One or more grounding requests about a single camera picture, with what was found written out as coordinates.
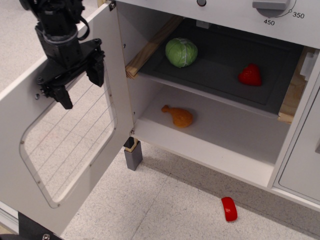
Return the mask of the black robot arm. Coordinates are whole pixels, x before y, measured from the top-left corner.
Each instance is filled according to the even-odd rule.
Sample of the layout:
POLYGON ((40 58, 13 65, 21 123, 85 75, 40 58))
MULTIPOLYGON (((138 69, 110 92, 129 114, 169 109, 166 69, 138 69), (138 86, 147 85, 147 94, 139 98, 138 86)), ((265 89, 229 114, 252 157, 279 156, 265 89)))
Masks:
POLYGON ((89 25, 82 17, 85 7, 81 0, 22 0, 20 4, 37 18, 35 31, 47 57, 36 83, 44 96, 70 110, 73 104, 66 90, 68 83, 82 73, 98 87, 104 83, 102 41, 86 41, 89 29, 78 35, 77 24, 89 25))

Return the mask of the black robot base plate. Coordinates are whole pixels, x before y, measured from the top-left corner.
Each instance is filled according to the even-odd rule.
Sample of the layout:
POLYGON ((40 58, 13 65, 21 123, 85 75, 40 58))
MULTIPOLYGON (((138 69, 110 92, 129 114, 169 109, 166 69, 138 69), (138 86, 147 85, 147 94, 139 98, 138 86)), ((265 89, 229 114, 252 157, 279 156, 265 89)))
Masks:
POLYGON ((18 236, 21 240, 62 240, 60 236, 18 212, 18 236))

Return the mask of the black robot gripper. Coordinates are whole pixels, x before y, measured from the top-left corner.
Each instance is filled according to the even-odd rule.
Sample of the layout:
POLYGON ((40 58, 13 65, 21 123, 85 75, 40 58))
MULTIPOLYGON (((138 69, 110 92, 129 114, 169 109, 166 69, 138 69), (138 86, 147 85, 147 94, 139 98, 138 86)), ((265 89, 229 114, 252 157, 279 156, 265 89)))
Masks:
POLYGON ((47 57, 45 67, 36 78, 41 93, 54 98, 66 110, 73 108, 66 85, 82 73, 101 87, 104 83, 104 57, 102 40, 94 38, 84 41, 89 33, 87 27, 82 36, 76 26, 58 28, 36 26, 35 31, 47 57))

